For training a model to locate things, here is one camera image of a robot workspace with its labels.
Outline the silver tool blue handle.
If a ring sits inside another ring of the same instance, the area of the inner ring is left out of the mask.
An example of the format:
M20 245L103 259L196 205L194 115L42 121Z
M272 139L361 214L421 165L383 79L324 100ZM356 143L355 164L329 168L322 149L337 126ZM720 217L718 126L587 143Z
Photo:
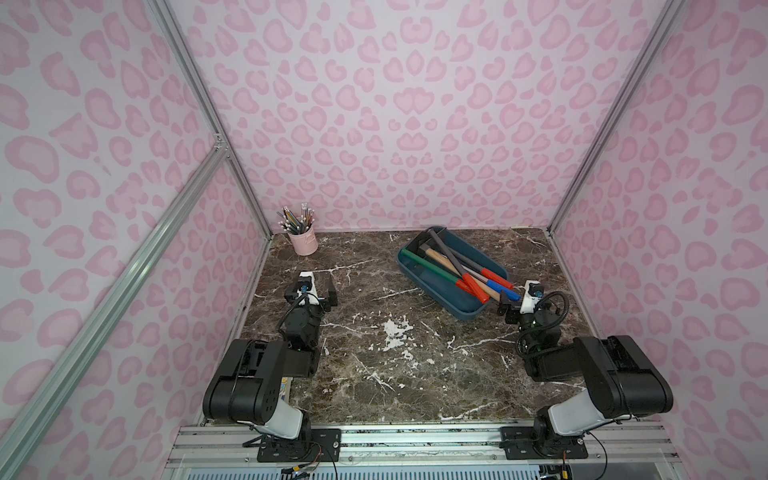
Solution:
M511 283L492 270L482 267L480 271L476 271L468 266L464 266L464 269L474 277L480 288L493 299L499 300L500 295L504 294L512 302L521 300L521 296L513 290Z

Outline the grey hoe red handle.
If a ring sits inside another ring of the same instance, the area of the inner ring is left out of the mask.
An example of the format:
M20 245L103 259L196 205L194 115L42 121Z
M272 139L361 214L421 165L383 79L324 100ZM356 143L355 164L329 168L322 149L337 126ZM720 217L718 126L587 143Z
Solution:
M513 292L514 286L508 280L502 278L492 270L470 260L462 254L457 255L457 252L449 247L437 245L437 248L440 250L441 254L448 259L448 263L458 274L461 274L462 272L469 273L476 280L496 292L506 290Z

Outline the teal plastic storage box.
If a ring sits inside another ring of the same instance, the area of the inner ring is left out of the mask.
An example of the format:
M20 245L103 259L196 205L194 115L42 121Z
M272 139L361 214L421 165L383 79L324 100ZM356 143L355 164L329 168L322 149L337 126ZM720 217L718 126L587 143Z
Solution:
M460 236L457 236L455 233L444 226L433 226L430 228L434 229L441 240L447 245L447 247L455 250L457 255L462 254L468 257L470 260L473 260L480 265L492 270L511 283L508 272L500 264L488 257L483 251L478 250L476 247L468 243ZM422 239L424 231L420 232L402 249L410 250L420 257L423 257L424 259L440 266L441 268L444 268L420 251L419 243ZM492 306L495 303L495 300L489 300L486 303L482 303L473 295L470 295L454 284L449 283L447 280L407 259L402 254L400 254L400 251L396 255L396 261L399 268L406 277L413 281L440 306L442 306L445 310L447 310L451 315L460 321L473 320L488 306Z

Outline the green rake red handle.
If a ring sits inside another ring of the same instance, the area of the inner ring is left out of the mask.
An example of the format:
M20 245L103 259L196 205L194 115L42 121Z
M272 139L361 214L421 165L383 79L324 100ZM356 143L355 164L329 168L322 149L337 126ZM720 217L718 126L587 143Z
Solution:
M410 250L407 249L401 249L400 254L402 254L407 259L415 262L416 264L420 265L421 267L425 268L426 270L431 271L432 273L438 275L439 277L447 280L449 283L454 284L461 290L469 293L470 295L473 295L472 290L469 288L469 286L461 279L456 277L455 275L449 273L444 268L441 268L440 266L424 259L423 257L420 257L419 255L413 253Z

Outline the grey rake red handle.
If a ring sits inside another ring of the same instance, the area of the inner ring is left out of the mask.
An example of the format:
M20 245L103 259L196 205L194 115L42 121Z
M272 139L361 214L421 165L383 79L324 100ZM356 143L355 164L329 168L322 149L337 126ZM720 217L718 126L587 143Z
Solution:
M423 232L422 239L419 243L419 249L428 258L434 260L439 265L455 274L468 288L468 291L482 303L486 303L491 299L498 300L498 294L494 293L489 287L482 286L481 283L469 273L450 251L447 245L441 240L434 229L429 228Z

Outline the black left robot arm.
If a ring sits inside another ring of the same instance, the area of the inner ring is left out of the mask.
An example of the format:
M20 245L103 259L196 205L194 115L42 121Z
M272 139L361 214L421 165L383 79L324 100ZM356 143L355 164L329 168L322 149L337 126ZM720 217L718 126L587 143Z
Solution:
M338 304L332 280L327 293L317 293L312 272L303 272L285 292L288 310L276 325L275 341L231 342L202 400L205 418L247 425L276 440L304 441L311 433L309 417L281 396L285 378L310 378L320 359L324 315Z

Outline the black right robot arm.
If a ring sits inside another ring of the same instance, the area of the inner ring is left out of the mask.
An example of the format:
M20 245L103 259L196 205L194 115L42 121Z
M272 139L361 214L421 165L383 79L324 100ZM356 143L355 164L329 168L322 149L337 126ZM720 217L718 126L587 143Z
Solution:
M500 294L499 311L518 327L515 352L527 375L549 383L580 377L585 384L575 396L539 409L531 427L501 429L502 447L513 458L584 458L583 439L591 431L673 407L669 383L633 338L581 336L560 344L569 310L562 291Z

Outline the pink pencil cup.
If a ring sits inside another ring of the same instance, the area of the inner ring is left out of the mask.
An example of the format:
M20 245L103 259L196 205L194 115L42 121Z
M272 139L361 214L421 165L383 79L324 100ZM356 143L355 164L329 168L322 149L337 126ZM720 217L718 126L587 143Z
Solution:
M295 253L299 256L310 256L314 254L319 243L314 231L314 227L309 227L306 232L301 234L289 234L288 238L293 246Z

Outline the colored pencils bunch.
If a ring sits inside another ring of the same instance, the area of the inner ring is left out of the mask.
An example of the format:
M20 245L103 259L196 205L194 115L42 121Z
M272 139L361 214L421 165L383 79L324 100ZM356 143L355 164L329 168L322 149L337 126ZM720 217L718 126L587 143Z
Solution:
M280 216L280 226L290 235L307 233L313 226L315 219L314 211L307 203L303 203L297 213L284 206L278 215Z

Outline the blue treehouse book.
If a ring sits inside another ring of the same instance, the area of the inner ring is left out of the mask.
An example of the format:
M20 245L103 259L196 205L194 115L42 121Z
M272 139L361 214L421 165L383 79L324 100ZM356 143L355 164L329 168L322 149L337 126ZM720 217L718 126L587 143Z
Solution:
M279 398L281 400L285 402L290 401L291 385L292 385L291 377L283 377L281 379L280 388L279 388Z

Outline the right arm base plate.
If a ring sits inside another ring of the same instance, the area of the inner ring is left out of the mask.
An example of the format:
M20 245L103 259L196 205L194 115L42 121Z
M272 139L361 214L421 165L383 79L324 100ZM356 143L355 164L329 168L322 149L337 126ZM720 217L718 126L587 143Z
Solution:
M500 448L507 460L581 460L589 456L581 436L561 436L523 426L502 427L500 434Z

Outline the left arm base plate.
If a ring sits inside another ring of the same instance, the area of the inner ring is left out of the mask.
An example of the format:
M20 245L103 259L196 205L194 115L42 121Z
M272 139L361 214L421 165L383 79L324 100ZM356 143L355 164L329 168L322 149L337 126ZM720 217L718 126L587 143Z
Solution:
M342 431L316 429L303 431L296 439L266 435L258 448L259 463L337 462L340 457Z

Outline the aluminium front rail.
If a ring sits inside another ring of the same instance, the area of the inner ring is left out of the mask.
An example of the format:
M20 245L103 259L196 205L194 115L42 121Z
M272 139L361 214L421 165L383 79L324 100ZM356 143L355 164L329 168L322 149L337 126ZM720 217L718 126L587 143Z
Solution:
M509 459L506 425L433 423L345 425L335 460L304 460L312 479L685 479L667 432L655 421L604 426L578 443L584 459ZM165 479L292 479L287 463L263 463L246 427L185 427Z

